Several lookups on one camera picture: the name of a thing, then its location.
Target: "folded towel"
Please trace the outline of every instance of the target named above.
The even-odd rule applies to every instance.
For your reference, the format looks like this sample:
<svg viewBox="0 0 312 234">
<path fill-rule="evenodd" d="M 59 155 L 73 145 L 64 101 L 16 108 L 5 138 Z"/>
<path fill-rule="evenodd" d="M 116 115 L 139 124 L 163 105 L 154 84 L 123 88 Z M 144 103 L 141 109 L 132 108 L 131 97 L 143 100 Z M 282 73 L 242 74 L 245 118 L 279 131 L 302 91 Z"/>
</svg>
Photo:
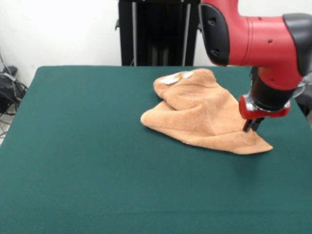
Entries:
<svg viewBox="0 0 312 234">
<path fill-rule="evenodd" d="M 141 116 L 150 129 L 185 144 L 240 155 L 273 148 L 256 132 L 242 131 L 238 101 L 208 69 L 158 78 L 154 90 L 163 101 Z"/>
</svg>

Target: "power cord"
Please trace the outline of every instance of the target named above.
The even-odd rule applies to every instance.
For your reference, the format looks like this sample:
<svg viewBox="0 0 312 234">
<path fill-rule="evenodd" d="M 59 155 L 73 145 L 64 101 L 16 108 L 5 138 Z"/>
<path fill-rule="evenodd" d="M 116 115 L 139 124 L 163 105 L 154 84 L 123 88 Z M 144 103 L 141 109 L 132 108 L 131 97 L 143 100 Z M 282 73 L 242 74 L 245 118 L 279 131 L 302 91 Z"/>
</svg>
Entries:
<svg viewBox="0 0 312 234">
<path fill-rule="evenodd" d="M 4 115 L 14 116 L 28 90 L 23 83 L 19 82 L 14 77 L 18 71 L 16 67 L 7 67 L 4 64 L 3 66 L 4 69 L 0 72 L 0 128 L 2 130 L 0 133 L 0 139 L 2 140 L 7 134 L 7 130 L 5 130 L 2 125 L 6 124 L 9 127 L 11 124 L 2 120 L 1 117 Z"/>
</svg>

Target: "fabric surface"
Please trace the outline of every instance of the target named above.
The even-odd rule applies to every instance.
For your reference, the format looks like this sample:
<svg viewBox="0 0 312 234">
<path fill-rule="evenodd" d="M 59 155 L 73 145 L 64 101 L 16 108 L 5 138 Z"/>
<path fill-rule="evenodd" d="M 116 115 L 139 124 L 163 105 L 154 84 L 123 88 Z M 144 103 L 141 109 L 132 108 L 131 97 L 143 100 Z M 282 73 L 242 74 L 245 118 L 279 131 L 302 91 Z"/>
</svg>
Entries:
<svg viewBox="0 0 312 234">
<path fill-rule="evenodd" d="M 183 143 L 240 155 L 262 153 L 272 146 L 254 131 L 243 131 L 246 122 L 238 101 L 221 87 L 209 69 L 193 70 L 189 78 L 166 84 L 153 83 L 163 100 L 141 117 L 144 126 Z"/>
<path fill-rule="evenodd" d="M 43 67 L 0 147 L 1 234 L 311 234 L 312 131 L 263 121 L 274 148 L 238 156 L 140 123 L 180 67 Z M 235 98 L 248 68 L 211 68 Z"/>
</svg>

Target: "table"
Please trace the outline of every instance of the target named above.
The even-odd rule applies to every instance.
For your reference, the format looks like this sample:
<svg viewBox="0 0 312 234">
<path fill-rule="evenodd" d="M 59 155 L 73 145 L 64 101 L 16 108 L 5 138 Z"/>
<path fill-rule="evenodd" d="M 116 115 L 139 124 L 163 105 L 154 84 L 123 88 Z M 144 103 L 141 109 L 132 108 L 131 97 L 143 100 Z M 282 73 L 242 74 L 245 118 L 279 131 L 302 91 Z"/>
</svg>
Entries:
<svg viewBox="0 0 312 234">
<path fill-rule="evenodd" d="M 296 104 L 271 152 L 188 146 L 141 125 L 153 81 L 192 67 L 41 67 L 0 148 L 0 233 L 312 233 L 312 131 Z M 211 68 L 237 98 L 249 69 Z"/>
</svg>

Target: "white wall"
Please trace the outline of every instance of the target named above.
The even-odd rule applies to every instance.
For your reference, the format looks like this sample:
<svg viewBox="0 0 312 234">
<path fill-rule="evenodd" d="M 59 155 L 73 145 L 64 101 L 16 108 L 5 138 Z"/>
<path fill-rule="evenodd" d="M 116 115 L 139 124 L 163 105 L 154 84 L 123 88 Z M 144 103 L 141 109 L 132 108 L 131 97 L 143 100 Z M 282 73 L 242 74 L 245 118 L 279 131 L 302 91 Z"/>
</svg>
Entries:
<svg viewBox="0 0 312 234">
<path fill-rule="evenodd" d="M 0 0 L 0 47 L 29 85 L 42 65 L 120 65 L 117 0 Z M 312 14 L 311 0 L 240 0 L 241 14 Z M 198 34 L 195 65 L 211 65 Z"/>
</svg>

